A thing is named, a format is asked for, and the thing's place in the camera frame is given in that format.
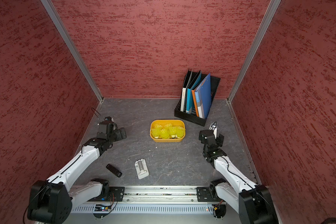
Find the yellow shuttlecock top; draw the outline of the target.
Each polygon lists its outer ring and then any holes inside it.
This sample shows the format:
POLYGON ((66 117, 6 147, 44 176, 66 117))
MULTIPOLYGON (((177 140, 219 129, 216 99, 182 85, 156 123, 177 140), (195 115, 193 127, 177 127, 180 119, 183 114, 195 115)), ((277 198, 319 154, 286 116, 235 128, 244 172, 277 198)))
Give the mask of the yellow shuttlecock top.
POLYGON ((161 134, 162 125, 161 124, 154 124, 151 129, 151 134, 155 139, 159 139, 161 134))

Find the yellow shuttlecock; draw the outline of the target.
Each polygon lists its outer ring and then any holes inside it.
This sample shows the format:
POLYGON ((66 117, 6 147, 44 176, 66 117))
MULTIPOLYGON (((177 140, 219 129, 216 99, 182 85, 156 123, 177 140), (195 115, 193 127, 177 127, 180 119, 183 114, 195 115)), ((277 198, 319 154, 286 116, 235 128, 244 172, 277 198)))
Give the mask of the yellow shuttlecock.
POLYGON ((176 126, 176 137, 181 139, 185 136, 185 128, 181 126, 176 126))
POLYGON ((160 137, 162 139, 170 139, 169 129, 168 128, 162 128, 160 130, 160 137))
POLYGON ((169 134, 170 138, 174 139, 177 137, 177 127, 176 126, 169 126, 169 134))
POLYGON ((159 139, 161 134, 162 125, 161 124, 154 124, 151 129, 151 134, 155 139, 159 139))

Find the yellow plastic storage box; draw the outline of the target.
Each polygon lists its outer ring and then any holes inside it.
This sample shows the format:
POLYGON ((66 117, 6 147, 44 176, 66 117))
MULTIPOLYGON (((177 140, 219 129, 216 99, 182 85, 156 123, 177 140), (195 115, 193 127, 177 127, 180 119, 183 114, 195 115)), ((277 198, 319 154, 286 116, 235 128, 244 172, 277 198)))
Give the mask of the yellow plastic storage box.
POLYGON ((157 119, 150 126, 150 137, 154 142, 181 142, 185 135, 185 124, 179 119, 157 119))

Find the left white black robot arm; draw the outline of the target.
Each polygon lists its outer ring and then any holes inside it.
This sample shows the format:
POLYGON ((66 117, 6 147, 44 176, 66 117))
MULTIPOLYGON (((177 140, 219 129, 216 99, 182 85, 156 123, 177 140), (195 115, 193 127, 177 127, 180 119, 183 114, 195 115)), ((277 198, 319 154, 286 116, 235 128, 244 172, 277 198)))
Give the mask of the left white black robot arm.
POLYGON ((76 189, 73 189, 73 185, 95 160, 113 147, 114 142, 126 137, 124 128, 98 133, 58 172, 45 181, 36 181, 31 186, 29 204, 23 219, 45 224, 62 224, 73 209, 93 198, 114 201, 114 194, 110 192, 107 180, 94 178, 76 189))

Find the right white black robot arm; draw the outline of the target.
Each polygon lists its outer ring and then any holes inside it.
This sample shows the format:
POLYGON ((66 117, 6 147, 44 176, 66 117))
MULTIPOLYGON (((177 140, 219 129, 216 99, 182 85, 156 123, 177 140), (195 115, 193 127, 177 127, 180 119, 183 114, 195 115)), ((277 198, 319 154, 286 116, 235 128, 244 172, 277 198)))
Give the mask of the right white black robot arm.
POLYGON ((202 130, 199 140, 203 144, 203 156, 225 180, 218 179, 210 184, 210 194, 232 207, 243 224, 278 224, 279 220, 266 186, 247 178, 231 162, 220 148, 224 136, 215 136, 212 130, 202 130))

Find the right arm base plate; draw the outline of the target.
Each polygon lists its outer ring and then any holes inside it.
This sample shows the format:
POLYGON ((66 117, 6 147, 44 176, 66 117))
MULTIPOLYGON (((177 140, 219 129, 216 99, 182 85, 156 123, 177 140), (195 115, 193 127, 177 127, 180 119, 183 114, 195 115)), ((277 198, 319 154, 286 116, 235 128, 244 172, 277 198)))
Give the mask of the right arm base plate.
POLYGON ((220 201, 230 203, 237 202, 237 193, 230 186, 197 187, 197 199, 199 202, 218 203, 220 201))

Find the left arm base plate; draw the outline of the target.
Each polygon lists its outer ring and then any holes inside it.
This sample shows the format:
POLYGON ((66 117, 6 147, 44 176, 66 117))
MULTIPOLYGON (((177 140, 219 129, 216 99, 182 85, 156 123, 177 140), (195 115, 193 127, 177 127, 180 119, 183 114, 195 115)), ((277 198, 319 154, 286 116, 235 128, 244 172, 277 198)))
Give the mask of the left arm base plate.
POLYGON ((125 195, 125 187, 110 187, 107 196, 100 195, 89 200, 89 202, 122 202, 125 195))

